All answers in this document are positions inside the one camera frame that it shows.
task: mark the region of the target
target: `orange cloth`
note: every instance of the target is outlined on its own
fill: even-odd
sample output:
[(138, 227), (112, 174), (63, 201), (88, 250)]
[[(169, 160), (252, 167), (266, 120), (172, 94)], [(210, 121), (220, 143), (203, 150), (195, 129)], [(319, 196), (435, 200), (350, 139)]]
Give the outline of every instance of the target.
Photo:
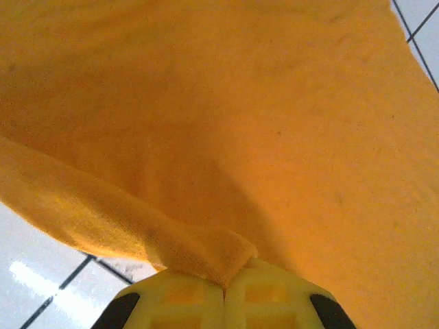
[(37, 228), (223, 287), (258, 251), (360, 328), (439, 328), (439, 95), (387, 0), (5, 0), (0, 31), (0, 198)]

